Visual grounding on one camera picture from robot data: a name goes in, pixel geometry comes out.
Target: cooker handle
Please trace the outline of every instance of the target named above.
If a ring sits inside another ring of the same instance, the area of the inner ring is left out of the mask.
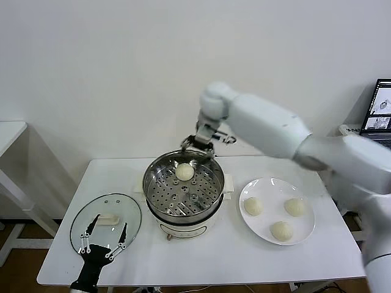
[[[231,199],[231,194],[235,191],[233,187],[233,177],[231,174],[224,174],[224,188],[222,193],[224,194],[225,200]]]

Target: laptop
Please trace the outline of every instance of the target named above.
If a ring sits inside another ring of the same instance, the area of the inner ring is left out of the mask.
[[[391,78],[378,79],[360,135],[391,149]]]

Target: cable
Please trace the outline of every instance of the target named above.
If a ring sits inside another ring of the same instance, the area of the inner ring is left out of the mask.
[[[343,290],[336,282],[334,282],[334,285],[335,286],[326,286],[322,289],[320,289],[319,291],[317,291],[316,293],[322,293],[322,292],[325,292],[325,291],[328,291],[329,289],[338,289],[338,291],[340,293],[347,293],[345,290]]]
[[[208,289],[210,288],[211,286],[207,286],[207,287],[204,287],[204,288],[201,288],[201,289],[193,289],[193,290],[187,290],[187,291],[180,291],[178,293],[188,293],[188,292],[194,292],[194,291],[201,291],[201,290],[205,290],[205,289]]]
[[[345,290],[343,290],[340,285],[338,285],[336,282],[333,282],[333,284],[338,288],[338,290],[342,293],[347,293]]]
[[[246,284],[244,284],[244,285],[245,285],[247,288],[249,288],[249,290],[250,290],[252,293],[255,293],[254,290],[251,289],[249,285],[246,285]]]

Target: laptop screen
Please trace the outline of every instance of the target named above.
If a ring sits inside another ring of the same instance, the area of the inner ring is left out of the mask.
[[[361,127],[364,132],[391,132],[391,79],[378,79]]]

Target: white shelf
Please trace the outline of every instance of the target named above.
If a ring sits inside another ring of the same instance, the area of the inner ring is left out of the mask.
[[[27,128],[26,122],[0,122],[0,157]]]

